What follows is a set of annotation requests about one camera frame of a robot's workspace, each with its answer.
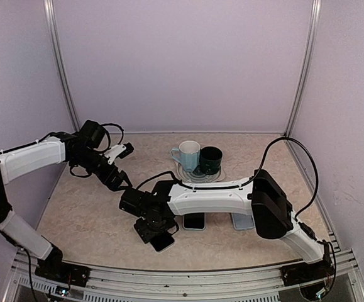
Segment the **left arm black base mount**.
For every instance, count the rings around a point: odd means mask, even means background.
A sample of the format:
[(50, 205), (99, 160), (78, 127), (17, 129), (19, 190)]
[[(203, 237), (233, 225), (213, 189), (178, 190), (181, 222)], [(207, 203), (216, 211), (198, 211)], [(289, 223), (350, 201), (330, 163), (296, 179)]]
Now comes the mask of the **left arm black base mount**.
[(61, 282), (70, 286), (86, 287), (91, 270), (86, 266), (61, 262), (58, 266), (50, 266), (39, 261), (35, 269), (38, 277)]

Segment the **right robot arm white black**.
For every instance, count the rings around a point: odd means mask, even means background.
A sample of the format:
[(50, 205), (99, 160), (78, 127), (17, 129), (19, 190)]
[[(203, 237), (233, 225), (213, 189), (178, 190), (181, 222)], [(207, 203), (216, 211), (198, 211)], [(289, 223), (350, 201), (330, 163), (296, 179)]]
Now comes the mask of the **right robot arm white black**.
[(128, 187), (119, 208), (137, 217), (134, 228), (144, 243), (157, 245), (160, 237), (171, 236), (176, 216), (237, 213), (252, 217), (258, 236), (281, 240), (297, 252), (306, 278), (317, 278), (331, 265), (330, 245), (298, 218), (282, 188), (263, 169), (231, 182), (194, 184), (174, 177), (158, 181), (151, 192)]

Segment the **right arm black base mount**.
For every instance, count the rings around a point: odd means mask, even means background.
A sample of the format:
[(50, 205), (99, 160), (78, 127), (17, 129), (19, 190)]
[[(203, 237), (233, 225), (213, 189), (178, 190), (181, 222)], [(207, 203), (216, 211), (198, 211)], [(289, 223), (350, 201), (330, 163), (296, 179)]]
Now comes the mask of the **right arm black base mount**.
[(293, 286), (333, 276), (334, 264), (330, 260), (321, 260), (313, 264), (301, 262), (283, 266), (280, 272), (284, 286)]

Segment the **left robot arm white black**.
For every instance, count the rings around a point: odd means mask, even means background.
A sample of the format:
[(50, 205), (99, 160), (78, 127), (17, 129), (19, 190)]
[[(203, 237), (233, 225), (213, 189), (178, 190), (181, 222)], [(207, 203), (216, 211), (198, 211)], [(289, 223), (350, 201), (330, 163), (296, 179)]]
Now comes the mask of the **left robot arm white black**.
[[(14, 246), (34, 255), (56, 280), (69, 273), (67, 263), (62, 261), (62, 251), (15, 212), (6, 187), (28, 174), (60, 164), (67, 164), (70, 169), (83, 168), (84, 178), (96, 176), (110, 191), (130, 187), (127, 174), (115, 161), (129, 156), (134, 147), (123, 141), (111, 144), (108, 127), (107, 123), (88, 120), (74, 133), (50, 132), (34, 142), (0, 151), (0, 233)], [(100, 150), (103, 140), (109, 144)]]

